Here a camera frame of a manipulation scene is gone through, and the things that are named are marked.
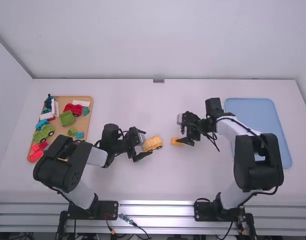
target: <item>wooden tray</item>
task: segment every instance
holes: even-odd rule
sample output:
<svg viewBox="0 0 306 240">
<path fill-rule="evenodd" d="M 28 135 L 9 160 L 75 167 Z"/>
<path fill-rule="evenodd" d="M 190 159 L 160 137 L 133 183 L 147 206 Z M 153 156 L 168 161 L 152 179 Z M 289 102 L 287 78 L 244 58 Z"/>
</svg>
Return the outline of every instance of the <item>wooden tray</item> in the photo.
<svg viewBox="0 0 306 240">
<path fill-rule="evenodd" d="M 89 114 L 86 115 L 86 116 L 81 115 L 81 116 L 76 117 L 75 118 L 76 119 L 75 123 L 70 125 L 70 126 L 62 126 L 59 117 L 57 117 L 53 121 L 50 121 L 49 124 L 52 126 L 52 128 L 55 129 L 55 132 L 54 132 L 53 136 L 49 136 L 47 138 L 47 140 L 46 140 L 47 143 L 51 144 L 57 138 L 57 136 L 60 135 L 60 134 L 68 136 L 67 132 L 72 127 L 76 128 L 78 132 L 83 132 L 84 133 L 84 138 L 82 140 L 85 140 L 87 138 L 87 131 L 88 131 L 88 126 L 89 126 L 89 121 L 90 121 L 91 114 L 92 114 L 92 107 L 93 107 L 93 99 L 92 99 L 92 97 L 90 97 L 90 96 L 54 96 L 54 98 L 58 102 L 59 114 L 62 114 L 66 104 L 71 104 L 74 99 L 75 100 L 82 100 L 82 101 L 90 102 L 90 105 L 89 105 Z M 42 110 L 45 110 L 46 107 L 44 106 L 44 103 L 42 103 L 42 105 L 43 105 Z M 28 154 L 27 154 L 27 160 L 28 161 L 29 161 L 28 156 L 33 154 L 33 152 L 31 151 L 31 147 L 34 144 L 36 144 L 36 143 L 37 142 L 35 142 L 33 140 L 33 136 L 32 136 L 32 143 L 31 143 L 31 145 L 29 147 Z"/>
</svg>

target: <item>red toy car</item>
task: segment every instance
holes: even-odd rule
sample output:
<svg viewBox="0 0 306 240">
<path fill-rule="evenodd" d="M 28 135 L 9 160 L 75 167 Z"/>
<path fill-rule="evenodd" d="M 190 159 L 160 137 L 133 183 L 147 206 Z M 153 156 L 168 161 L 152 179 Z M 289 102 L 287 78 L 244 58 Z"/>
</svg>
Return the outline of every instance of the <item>red toy car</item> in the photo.
<svg viewBox="0 0 306 240">
<path fill-rule="evenodd" d="M 82 112 L 83 112 L 83 106 L 80 105 L 80 104 L 77 104 L 77 105 L 74 105 L 74 104 L 71 104 L 71 103 L 68 103 L 66 104 L 65 108 L 64 108 L 64 112 L 67 112 L 71 110 L 73 115 L 75 117 L 78 117 L 78 116 L 81 116 L 82 115 Z"/>
</svg>

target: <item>green toy car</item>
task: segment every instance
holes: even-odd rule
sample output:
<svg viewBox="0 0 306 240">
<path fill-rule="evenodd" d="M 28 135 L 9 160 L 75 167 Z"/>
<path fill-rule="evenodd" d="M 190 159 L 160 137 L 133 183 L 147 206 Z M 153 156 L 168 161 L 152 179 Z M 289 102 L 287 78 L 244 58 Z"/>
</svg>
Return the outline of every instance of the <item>green toy car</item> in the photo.
<svg viewBox="0 0 306 240">
<path fill-rule="evenodd" d="M 41 142 L 46 141 L 47 137 L 52 136 L 53 134 L 54 128 L 47 124 L 42 126 L 41 131 L 36 131 L 33 134 L 33 139 L 40 144 Z"/>
</svg>

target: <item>yellow toy car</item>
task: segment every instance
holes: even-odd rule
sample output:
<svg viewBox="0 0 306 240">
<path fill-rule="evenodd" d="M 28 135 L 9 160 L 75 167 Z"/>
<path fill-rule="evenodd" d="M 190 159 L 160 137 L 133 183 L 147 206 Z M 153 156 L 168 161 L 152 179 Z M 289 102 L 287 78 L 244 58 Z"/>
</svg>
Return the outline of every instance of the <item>yellow toy car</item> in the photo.
<svg viewBox="0 0 306 240">
<path fill-rule="evenodd" d="M 142 148 L 144 152 L 152 152 L 155 149 L 161 149 L 163 147 L 163 141 L 160 136 L 153 136 L 143 144 Z"/>
</svg>

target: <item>green block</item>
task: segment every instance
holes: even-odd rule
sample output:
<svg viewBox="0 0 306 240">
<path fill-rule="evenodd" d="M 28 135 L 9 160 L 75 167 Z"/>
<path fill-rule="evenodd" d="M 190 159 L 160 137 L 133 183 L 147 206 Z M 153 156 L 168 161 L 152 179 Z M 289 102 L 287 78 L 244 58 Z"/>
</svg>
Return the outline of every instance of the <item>green block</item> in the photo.
<svg viewBox="0 0 306 240">
<path fill-rule="evenodd" d="M 70 126 L 75 122 L 75 118 L 72 114 L 72 111 L 66 111 L 59 115 L 59 119 L 64 127 Z"/>
<path fill-rule="evenodd" d="M 67 134 L 70 135 L 70 136 L 75 136 L 75 134 L 77 134 L 76 128 L 71 127 L 71 128 L 68 130 Z"/>
</svg>

